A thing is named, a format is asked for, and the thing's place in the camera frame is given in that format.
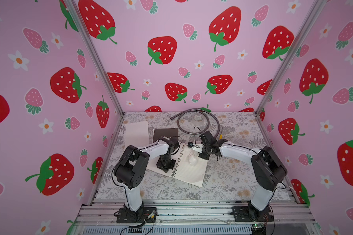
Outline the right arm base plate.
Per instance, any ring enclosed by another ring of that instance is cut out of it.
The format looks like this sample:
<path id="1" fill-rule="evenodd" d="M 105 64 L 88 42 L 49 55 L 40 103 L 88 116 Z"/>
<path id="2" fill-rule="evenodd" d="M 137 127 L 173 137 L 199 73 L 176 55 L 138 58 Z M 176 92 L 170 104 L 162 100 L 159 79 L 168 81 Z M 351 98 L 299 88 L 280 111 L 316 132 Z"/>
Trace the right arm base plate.
<path id="1" fill-rule="evenodd" d="M 230 215 L 234 217 L 236 222 L 274 222 L 273 213 L 269 206 L 262 211 L 259 211 L 252 205 L 232 207 Z"/>

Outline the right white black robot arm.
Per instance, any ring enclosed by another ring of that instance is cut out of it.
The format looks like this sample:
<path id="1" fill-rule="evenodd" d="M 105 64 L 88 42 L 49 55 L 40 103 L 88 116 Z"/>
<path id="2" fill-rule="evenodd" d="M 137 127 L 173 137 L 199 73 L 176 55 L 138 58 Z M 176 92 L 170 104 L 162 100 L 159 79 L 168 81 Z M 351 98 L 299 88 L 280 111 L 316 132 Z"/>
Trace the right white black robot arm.
<path id="1" fill-rule="evenodd" d="M 253 168 L 257 188 L 250 200 L 246 214 L 252 217 L 258 216 L 269 206 L 279 184 L 287 175 L 287 169 L 275 153 L 266 146 L 264 148 L 249 148 L 230 143 L 226 139 L 217 140 L 207 131 L 201 134 L 201 153 L 199 157 L 208 160 L 215 155 L 217 160 L 221 157 L 232 158 L 247 163 Z"/>

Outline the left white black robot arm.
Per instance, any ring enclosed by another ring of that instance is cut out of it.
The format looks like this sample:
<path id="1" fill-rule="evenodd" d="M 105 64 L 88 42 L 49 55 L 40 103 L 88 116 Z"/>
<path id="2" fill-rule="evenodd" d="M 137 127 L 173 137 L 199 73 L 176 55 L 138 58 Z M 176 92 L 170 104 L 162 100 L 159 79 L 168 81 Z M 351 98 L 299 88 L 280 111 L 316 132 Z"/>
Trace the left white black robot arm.
<path id="1" fill-rule="evenodd" d="M 167 173 L 174 169 L 172 159 L 179 150 L 179 136 L 161 137 L 156 142 L 143 147 L 128 146 L 114 167 L 112 176 L 125 189 L 125 208 L 138 213 L 143 208 L 139 185 L 144 179 L 150 160 L 158 158 L 156 168 Z"/>

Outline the torn white notebook page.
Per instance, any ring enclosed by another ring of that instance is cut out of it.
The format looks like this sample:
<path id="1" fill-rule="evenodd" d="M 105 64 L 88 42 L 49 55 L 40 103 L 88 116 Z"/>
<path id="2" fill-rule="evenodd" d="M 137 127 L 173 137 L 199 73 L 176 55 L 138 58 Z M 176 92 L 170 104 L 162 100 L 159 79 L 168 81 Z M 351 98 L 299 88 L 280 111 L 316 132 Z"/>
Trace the torn white notebook page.
<path id="1" fill-rule="evenodd" d="M 125 148 L 130 145 L 135 147 L 147 146 L 149 143 L 149 129 L 147 121 L 125 124 Z"/>

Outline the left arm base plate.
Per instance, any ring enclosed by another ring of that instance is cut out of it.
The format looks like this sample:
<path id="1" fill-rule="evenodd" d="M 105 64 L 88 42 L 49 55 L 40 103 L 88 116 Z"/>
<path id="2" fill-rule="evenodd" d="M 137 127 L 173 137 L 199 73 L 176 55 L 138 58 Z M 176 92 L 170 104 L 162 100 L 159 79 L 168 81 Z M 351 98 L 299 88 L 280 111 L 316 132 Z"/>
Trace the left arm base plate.
<path id="1" fill-rule="evenodd" d="M 131 211 L 124 206 L 118 212 L 116 223 L 142 223 L 144 221 L 154 223 L 156 216 L 156 207 L 142 207 L 138 211 Z"/>

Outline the dark grey spiral notebook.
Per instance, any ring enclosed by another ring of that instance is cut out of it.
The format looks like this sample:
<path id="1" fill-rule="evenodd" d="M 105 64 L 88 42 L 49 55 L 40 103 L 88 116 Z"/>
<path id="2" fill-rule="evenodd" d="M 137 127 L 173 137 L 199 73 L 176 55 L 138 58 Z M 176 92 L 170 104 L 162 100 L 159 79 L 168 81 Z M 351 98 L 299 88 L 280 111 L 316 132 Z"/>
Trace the dark grey spiral notebook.
<path id="1" fill-rule="evenodd" d="M 157 140 L 161 137 L 177 137 L 178 136 L 178 128 L 156 128 L 153 132 L 153 143 L 157 142 Z"/>

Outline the white spiral notebook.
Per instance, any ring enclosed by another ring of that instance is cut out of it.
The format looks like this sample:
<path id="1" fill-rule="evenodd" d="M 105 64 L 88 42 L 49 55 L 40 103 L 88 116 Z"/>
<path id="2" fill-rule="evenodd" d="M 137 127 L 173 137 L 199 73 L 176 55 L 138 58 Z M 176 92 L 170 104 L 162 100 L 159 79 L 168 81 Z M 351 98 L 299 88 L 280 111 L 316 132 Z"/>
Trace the white spiral notebook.
<path id="1" fill-rule="evenodd" d="M 158 160 L 159 157 L 150 160 L 147 169 L 197 187 L 203 186 L 208 160 L 200 158 L 199 153 L 186 144 L 181 144 L 177 154 L 172 156 L 172 160 L 175 160 L 176 163 L 174 168 L 168 172 L 157 168 Z"/>

